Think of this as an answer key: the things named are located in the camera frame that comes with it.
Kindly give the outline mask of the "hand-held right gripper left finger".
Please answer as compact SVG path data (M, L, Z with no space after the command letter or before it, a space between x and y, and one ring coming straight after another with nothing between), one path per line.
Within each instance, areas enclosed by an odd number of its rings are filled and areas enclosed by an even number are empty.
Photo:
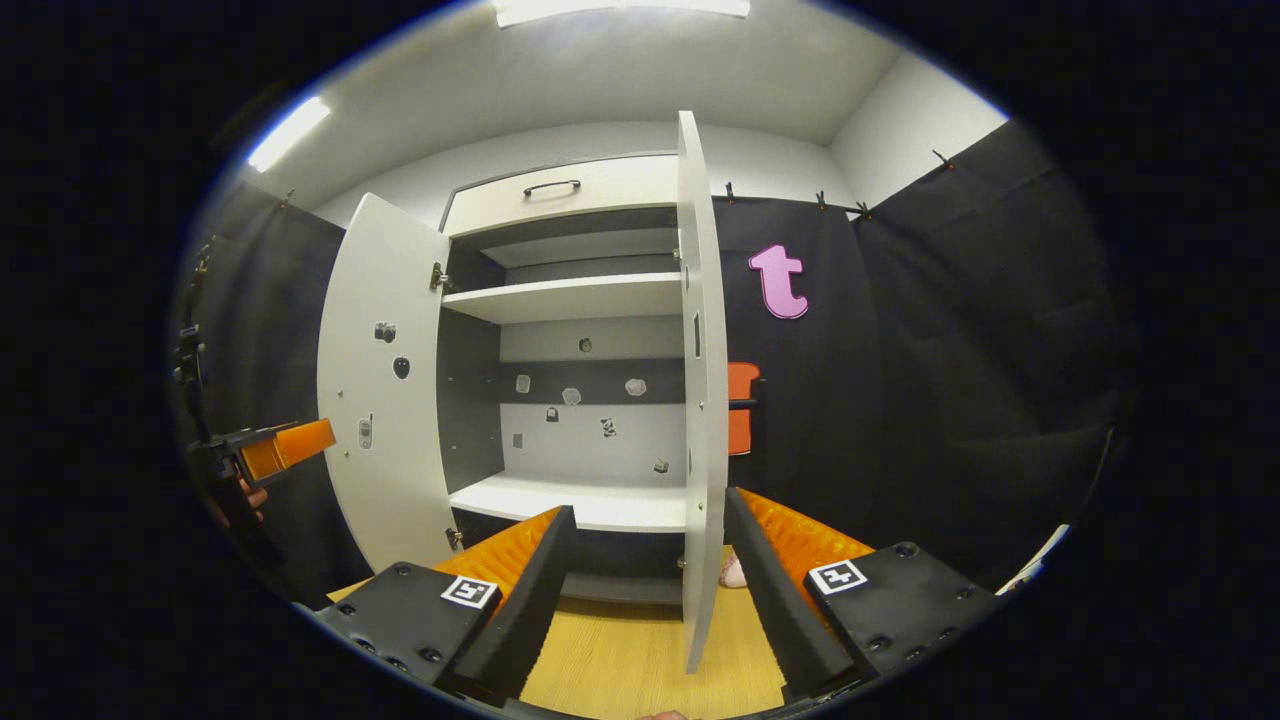
M315 623L417 685L502 706L540 657L577 538L557 506L434 568L396 562Z

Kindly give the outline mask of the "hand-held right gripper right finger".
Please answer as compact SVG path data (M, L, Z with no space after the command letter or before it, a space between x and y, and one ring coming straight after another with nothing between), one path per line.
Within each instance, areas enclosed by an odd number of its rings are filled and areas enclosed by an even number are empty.
M746 489L727 491L724 527L794 698L914 667L998 606L916 543L874 550Z

